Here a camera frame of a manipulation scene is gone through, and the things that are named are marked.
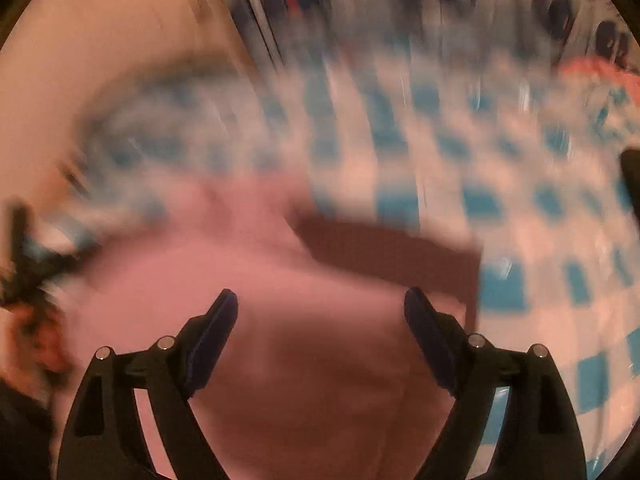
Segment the pink garment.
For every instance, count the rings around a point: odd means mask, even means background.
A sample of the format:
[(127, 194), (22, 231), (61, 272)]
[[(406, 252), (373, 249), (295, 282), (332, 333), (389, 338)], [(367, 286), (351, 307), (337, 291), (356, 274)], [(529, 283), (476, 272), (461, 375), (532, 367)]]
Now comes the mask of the pink garment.
[(416, 286), (472, 326), (480, 248), (318, 214), (292, 174), (182, 177), (157, 226), (109, 230), (61, 295), (70, 354), (149, 347), (223, 289), (239, 316), (194, 396), (235, 479), (410, 479), (451, 401), (405, 321)]

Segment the blue white checkered bedsheet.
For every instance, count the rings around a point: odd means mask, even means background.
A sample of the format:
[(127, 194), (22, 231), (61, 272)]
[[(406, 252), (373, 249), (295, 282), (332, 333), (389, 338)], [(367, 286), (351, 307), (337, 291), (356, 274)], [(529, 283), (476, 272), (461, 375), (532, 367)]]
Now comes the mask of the blue white checkered bedsheet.
[(638, 144), (620, 84), (512, 64), (454, 73), (382, 54), (261, 83), (181, 72), (88, 110), (81, 189), (55, 223), (86, 247), (165, 220), (176, 172), (284, 172), (332, 219), (477, 242), (480, 328), (550, 344), (600, 479), (639, 414), (639, 230), (620, 171)]

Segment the black garment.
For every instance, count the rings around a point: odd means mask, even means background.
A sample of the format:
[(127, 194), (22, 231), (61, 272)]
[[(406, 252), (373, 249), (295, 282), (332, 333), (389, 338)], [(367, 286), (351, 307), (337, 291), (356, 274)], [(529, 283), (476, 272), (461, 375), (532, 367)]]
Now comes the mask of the black garment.
[(636, 218), (640, 216), (640, 150), (626, 148), (620, 154), (620, 170)]

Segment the pink folded cloth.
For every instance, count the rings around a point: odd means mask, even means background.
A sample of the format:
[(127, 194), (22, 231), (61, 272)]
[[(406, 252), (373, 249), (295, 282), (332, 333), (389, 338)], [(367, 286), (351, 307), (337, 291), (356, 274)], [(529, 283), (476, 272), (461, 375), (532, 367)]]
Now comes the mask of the pink folded cloth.
[(608, 62), (604, 58), (600, 58), (600, 56), (573, 58), (561, 63), (559, 71), (561, 74), (598, 76), (620, 84), (634, 96), (639, 95), (639, 75), (630, 70), (622, 70), (613, 62)]

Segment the grey patterned pillow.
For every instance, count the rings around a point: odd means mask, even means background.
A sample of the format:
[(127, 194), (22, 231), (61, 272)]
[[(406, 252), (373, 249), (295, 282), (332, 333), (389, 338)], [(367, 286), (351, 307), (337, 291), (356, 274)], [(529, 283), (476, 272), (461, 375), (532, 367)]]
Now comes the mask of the grey patterned pillow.
[(417, 48), (453, 63), (494, 51), (551, 67), (598, 58), (639, 68), (639, 31), (615, 0), (226, 0), (259, 63), (355, 51)]

